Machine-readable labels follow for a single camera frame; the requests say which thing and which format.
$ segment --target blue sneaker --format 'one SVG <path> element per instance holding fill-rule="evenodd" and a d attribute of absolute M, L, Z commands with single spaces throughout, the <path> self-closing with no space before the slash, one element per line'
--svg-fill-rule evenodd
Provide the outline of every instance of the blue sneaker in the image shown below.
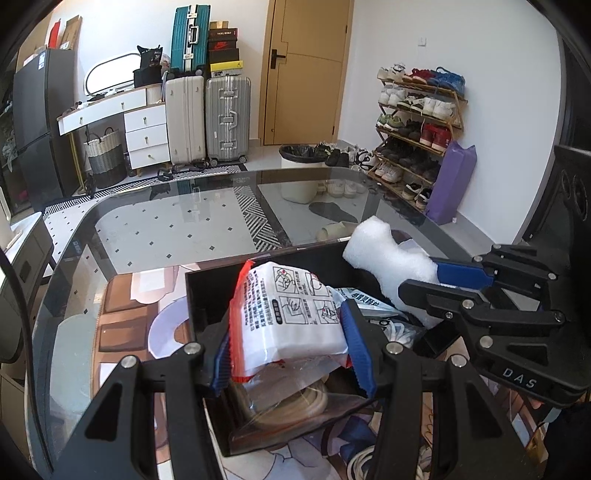
<path fill-rule="evenodd" d="M 457 73 L 450 72 L 443 67 L 437 67 L 435 76 L 427 81 L 429 85 L 455 90 L 458 95 L 464 96 L 466 79 Z"/>

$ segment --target power cord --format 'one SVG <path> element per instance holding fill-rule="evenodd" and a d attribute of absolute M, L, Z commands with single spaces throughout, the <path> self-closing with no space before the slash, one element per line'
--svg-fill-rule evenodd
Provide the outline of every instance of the power cord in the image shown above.
<path fill-rule="evenodd" d="M 29 383 L 28 397 L 31 406 L 31 416 L 33 417 L 33 424 L 39 434 L 39 441 L 41 443 L 41 450 L 43 456 L 47 462 L 49 471 L 53 473 L 53 464 L 51 462 L 51 456 L 49 455 L 49 448 L 47 447 L 47 441 L 41 428 L 41 421 L 39 419 L 39 410 L 37 408 L 37 391 L 35 390 L 35 376 L 33 374 L 33 336 L 31 333 L 31 323 L 29 322 L 29 314 L 27 311 L 27 302 L 22 292 L 21 283 L 18 281 L 17 273 L 14 271 L 10 260 L 8 260 L 4 251 L 0 248 L 0 268 L 4 275 L 8 285 L 10 286 L 14 297 L 17 301 L 17 307 L 19 310 L 19 317 L 21 318 L 22 324 L 22 343 L 25 350 L 25 368 L 27 373 L 27 381 Z"/>

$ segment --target yellow shoebox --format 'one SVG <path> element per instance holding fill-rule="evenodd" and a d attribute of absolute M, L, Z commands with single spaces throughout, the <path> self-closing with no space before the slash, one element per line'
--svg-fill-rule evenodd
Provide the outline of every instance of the yellow shoebox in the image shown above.
<path fill-rule="evenodd" d="M 242 60 L 236 61 L 223 61 L 221 63 L 212 63 L 212 72 L 219 72 L 220 70 L 233 70 L 244 68 L 244 62 Z"/>

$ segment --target suitcase handle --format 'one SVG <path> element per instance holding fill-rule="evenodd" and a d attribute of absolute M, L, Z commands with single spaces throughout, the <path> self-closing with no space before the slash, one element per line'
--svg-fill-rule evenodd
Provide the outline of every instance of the suitcase handle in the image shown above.
<path fill-rule="evenodd" d="M 199 43 L 199 25 L 189 25 L 187 29 L 187 44 L 196 45 L 197 43 Z"/>
<path fill-rule="evenodd" d="M 234 121 L 232 122 L 232 124 L 228 128 L 230 130 L 232 130 L 233 128 L 236 128 L 238 126 L 238 112 L 235 112 L 234 110 L 230 110 L 230 113 L 234 117 Z"/>

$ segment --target white suitcase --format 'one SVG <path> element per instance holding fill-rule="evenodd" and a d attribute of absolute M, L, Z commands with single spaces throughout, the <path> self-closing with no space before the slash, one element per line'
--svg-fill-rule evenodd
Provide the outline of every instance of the white suitcase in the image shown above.
<path fill-rule="evenodd" d="M 164 90 L 170 160 L 173 165 L 186 165 L 196 160 L 204 160 L 206 149 L 203 77 L 191 76 L 168 80 Z"/>

